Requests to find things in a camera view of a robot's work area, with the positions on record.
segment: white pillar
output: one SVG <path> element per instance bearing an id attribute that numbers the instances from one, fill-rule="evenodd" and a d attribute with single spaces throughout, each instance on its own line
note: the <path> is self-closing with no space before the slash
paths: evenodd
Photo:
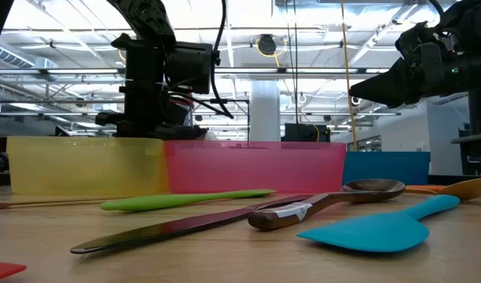
<path id="1" fill-rule="evenodd" d="M 279 88 L 277 80 L 252 81 L 250 96 L 251 140 L 279 142 L 281 140 L 281 116 L 279 113 Z"/>

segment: plastic bin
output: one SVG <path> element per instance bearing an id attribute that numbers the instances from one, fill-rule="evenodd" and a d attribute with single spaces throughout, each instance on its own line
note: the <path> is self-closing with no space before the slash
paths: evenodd
<path id="1" fill-rule="evenodd" d="M 172 193 L 324 193 L 340 190 L 345 144 L 166 141 L 165 153 Z"/>
<path id="2" fill-rule="evenodd" d="M 163 141 L 150 138 L 10 137 L 12 191 L 28 195 L 167 193 Z"/>
<path id="3" fill-rule="evenodd" d="M 343 184 L 364 178 L 389 178 L 406 185 L 427 185 L 430 153 L 347 152 Z"/>

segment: green spatula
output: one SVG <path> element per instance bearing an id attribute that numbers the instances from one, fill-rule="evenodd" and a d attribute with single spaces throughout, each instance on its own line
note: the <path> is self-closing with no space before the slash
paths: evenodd
<path id="1" fill-rule="evenodd" d="M 123 200 L 110 200 L 101 204 L 107 211 L 146 211 L 160 208 L 172 208 L 206 200 L 226 198 L 262 197 L 276 193 L 272 189 L 248 189 L 226 193 L 169 194 L 156 196 L 130 197 Z"/>

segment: yellow cable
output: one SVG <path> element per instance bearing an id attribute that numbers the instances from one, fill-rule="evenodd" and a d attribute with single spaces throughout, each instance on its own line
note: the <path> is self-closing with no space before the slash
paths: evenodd
<path id="1" fill-rule="evenodd" d="M 122 50 L 118 50 L 118 55 L 120 56 L 120 59 L 122 59 L 122 61 L 127 61 L 127 59 L 125 59 L 125 57 L 122 55 Z"/>
<path id="2" fill-rule="evenodd" d="M 343 7 L 344 1 L 345 0 L 340 0 L 340 5 L 342 6 L 342 33 L 343 33 L 343 54 L 345 55 L 345 76 L 347 77 L 347 96 L 349 101 L 349 113 L 351 114 L 352 137 L 354 139 L 354 151 L 358 151 L 358 140 L 356 139 L 356 125 L 354 122 L 354 113 L 352 112 L 351 83 L 349 82 L 349 57 L 347 56 L 347 36 L 345 33 L 345 8 Z"/>
<path id="3" fill-rule="evenodd" d="M 281 52 L 279 52 L 278 54 L 274 54 L 274 55 L 265 55 L 265 54 L 263 54 L 262 51 L 259 50 L 258 42 L 259 42 L 259 39 L 256 39 L 256 49 L 258 50 L 258 52 L 259 52 L 260 54 L 262 54 L 264 57 L 274 57 L 274 58 L 275 58 L 275 64 L 276 64 L 277 67 L 279 68 L 279 67 L 280 67 L 280 66 L 279 66 L 279 60 L 277 59 L 277 57 L 279 57 L 279 55 L 281 55 L 283 52 L 286 51 L 286 44 L 288 43 L 288 40 L 285 40 L 285 47 L 284 47 L 284 49 L 283 49 Z M 314 128 L 316 129 L 316 132 L 318 133 L 318 138 L 316 139 L 316 142 L 319 142 L 319 128 L 318 128 L 316 125 L 312 124 L 312 122 L 309 121 L 308 118 L 306 118 L 305 116 L 303 116 L 303 118 L 305 118 L 305 120 L 306 120 L 307 122 L 309 122 L 310 125 L 314 126 Z"/>

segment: blue bin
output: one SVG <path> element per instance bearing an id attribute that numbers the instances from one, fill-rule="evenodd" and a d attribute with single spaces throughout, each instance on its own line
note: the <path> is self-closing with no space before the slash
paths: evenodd
<path id="1" fill-rule="evenodd" d="M 365 178 L 388 178 L 406 185 L 427 185 L 430 153 L 423 152 L 347 152 L 343 184 Z"/>

